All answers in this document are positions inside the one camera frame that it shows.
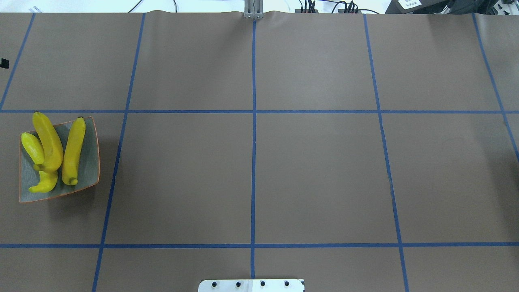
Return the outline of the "grey square plate orange rim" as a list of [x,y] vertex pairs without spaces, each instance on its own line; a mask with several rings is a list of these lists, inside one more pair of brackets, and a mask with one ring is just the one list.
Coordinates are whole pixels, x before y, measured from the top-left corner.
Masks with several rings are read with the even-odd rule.
[[61,178],[61,170],[58,170],[58,181],[53,190],[47,193],[31,193],[28,189],[39,182],[39,174],[33,169],[33,159],[24,150],[22,144],[19,145],[19,202],[31,203],[59,198],[70,195],[99,182],[100,177],[100,158],[99,140],[96,123],[92,116],[85,117],[86,133],[79,161],[79,181],[77,185],[65,185]]

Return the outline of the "black box white label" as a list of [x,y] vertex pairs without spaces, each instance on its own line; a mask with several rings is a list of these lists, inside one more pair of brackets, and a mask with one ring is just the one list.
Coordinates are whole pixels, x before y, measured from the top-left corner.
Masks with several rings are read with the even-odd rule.
[[449,0],[392,0],[385,14],[409,14],[430,6],[447,4]]

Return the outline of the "aluminium frame post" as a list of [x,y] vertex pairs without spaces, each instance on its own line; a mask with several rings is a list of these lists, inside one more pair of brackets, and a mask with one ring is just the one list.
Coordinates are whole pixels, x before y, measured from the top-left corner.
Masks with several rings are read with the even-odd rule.
[[264,17],[263,0],[245,0],[244,17],[249,20],[259,20]]

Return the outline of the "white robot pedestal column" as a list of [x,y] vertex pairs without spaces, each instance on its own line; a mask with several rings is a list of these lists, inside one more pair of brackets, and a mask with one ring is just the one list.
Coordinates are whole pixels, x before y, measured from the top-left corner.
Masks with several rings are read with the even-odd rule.
[[304,292],[303,279],[208,279],[199,292]]

